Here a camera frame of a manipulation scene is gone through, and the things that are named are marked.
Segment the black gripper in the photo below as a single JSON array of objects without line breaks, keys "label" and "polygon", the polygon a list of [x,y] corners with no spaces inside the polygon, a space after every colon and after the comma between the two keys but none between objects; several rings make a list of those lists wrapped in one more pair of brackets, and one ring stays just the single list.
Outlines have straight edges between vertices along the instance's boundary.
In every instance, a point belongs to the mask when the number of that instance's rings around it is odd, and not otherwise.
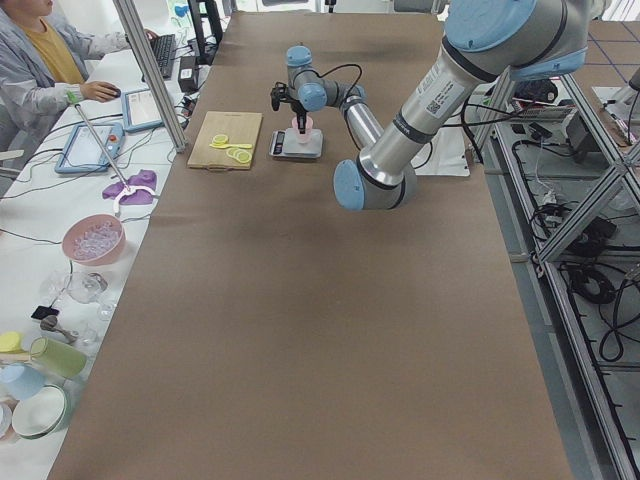
[{"label": "black gripper", "polygon": [[300,144],[307,142],[307,110],[303,104],[297,100],[291,100],[291,108],[296,113],[296,137]]}]

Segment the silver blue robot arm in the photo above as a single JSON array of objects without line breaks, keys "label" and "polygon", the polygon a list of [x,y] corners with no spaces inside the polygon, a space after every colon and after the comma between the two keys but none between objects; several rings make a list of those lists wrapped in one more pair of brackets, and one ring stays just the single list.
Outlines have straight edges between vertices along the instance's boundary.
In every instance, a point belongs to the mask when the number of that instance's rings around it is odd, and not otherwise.
[{"label": "silver blue robot arm", "polygon": [[480,84],[504,71],[516,81],[572,73],[585,62],[593,1],[453,1],[436,62],[387,127],[376,121],[356,83],[323,79],[304,46],[286,53],[286,82],[271,90],[272,108],[290,104],[297,128],[326,106],[339,109],[361,150],[334,172],[337,202],[347,210],[388,210],[406,203],[417,177],[411,165]]}]

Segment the person right hand on mouse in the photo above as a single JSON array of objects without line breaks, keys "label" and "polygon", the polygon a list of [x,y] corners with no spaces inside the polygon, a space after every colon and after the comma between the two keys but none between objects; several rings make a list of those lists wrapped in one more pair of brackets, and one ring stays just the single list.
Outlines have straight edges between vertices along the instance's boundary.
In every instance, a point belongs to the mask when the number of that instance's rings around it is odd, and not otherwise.
[{"label": "person right hand on mouse", "polygon": [[108,102],[120,97],[120,90],[109,82],[93,81],[80,85],[80,91],[85,99],[98,102]]}]

